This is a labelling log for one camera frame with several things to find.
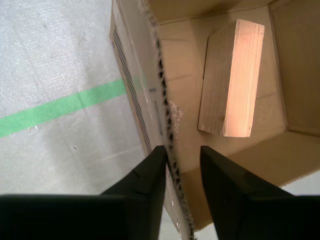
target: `wooden block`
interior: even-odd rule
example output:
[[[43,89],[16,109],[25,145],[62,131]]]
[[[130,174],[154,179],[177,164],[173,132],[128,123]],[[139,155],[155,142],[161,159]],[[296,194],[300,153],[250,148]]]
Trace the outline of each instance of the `wooden block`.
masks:
[[[209,37],[198,129],[251,134],[265,27],[238,19]]]

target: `cardboard wall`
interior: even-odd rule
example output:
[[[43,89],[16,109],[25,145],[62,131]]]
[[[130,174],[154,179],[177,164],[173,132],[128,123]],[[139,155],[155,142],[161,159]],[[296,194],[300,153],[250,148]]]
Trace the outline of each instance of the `cardboard wall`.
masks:
[[[265,7],[273,0],[149,0],[158,22]]]
[[[271,4],[287,125],[320,136],[320,1]]]
[[[320,169],[320,138],[287,131],[229,158],[281,186]]]

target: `green tape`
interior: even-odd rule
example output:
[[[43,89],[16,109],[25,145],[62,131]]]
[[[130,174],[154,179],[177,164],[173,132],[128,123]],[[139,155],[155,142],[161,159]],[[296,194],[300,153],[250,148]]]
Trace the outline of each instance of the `green tape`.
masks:
[[[0,118],[0,138],[126,94],[116,80]]]

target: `green tape line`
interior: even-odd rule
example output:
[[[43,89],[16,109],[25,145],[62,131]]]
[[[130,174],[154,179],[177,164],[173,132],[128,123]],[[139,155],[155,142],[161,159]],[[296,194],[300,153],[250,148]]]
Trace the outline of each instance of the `green tape line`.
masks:
[[[0,138],[126,94],[116,80],[0,118]]]

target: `cardboard box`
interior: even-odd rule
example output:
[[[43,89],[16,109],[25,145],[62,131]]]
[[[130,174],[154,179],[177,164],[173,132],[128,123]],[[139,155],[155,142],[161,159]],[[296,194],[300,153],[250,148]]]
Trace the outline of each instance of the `cardboard box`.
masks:
[[[181,110],[174,146],[196,229],[212,222],[200,173],[202,145],[277,186],[320,168],[319,8],[314,0],[150,0],[155,21],[144,1],[114,0],[110,36],[146,152],[166,141],[159,64],[168,101]],[[247,138],[197,128],[208,37],[237,19],[265,27]],[[179,218],[174,211],[171,218]]]

